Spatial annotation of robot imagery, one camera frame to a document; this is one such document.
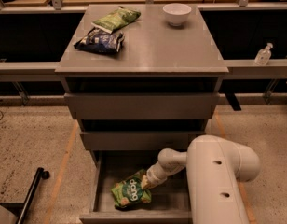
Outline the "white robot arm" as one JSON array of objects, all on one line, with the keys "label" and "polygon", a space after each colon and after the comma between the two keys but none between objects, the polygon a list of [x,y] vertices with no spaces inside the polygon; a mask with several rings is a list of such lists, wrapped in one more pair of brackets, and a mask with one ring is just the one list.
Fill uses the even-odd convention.
[{"label": "white robot arm", "polygon": [[249,224],[239,183],[256,179],[260,169],[260,159],[250,147],[201,135],[186,152],[161,150],[142,187],[152,189],[186,170],[193,224]]}]

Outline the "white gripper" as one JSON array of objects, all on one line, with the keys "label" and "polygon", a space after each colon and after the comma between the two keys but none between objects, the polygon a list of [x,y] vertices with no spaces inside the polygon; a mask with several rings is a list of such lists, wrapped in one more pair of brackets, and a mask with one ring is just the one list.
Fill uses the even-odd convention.
[{"label": "white gripper", "polygon": [[162,167],[159,162],[152,165],[143,176],[141,181],[142,189],[150,189],[151,186],[158,186],[164,183],[172,175],[172,169]]}]

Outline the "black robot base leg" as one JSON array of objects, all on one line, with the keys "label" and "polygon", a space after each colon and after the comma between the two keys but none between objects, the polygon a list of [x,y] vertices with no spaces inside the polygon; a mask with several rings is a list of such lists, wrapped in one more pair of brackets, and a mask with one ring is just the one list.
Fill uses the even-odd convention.
[{"label": "black robot base leg", "polygon": [[24,224],[24,220],[27,216],[28,210],[31,206],[31,203],[33,201],[34,195],[36,193],[37,187],[40,183],[41,179],[49,179],[50,173],[49,171],[46,171],[42,167],[38,167],[36,170],[36,173],[34,175],[33,182],[31,186],[29,187],[28,193],[25,197],[25,200],[23,202],[23,207],[21,209],[20,215],[16,221],[16,224]]}]

